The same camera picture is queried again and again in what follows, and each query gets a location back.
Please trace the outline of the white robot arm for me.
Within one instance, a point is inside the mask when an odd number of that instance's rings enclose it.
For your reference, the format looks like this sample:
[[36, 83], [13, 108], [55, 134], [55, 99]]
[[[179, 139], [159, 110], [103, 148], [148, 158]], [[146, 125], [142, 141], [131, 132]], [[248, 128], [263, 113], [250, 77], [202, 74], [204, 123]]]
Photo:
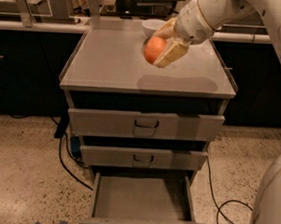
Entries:
[[[191, 0], [154, 34], [169, 41], [154, 65], [163, 68], [199, 45], [221, 25], [257, 12], [281, 64], [281, 0]], [[260, 181], [249, 224], [281, 224], [281, 155]]]

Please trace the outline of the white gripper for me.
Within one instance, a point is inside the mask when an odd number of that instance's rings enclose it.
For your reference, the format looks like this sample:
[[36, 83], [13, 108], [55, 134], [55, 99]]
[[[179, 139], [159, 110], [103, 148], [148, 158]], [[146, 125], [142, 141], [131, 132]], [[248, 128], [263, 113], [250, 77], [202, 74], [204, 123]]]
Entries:
[[166, 47], [157, 57], [154, 66], [164, 68], [183, 57], [191, 44], [199, 45], [210, 38], [214, 30], [199, 8], [197, 0], [191, 0], [179, 11], [177, 18], [172, 17], [152, 36], [167, 39]]

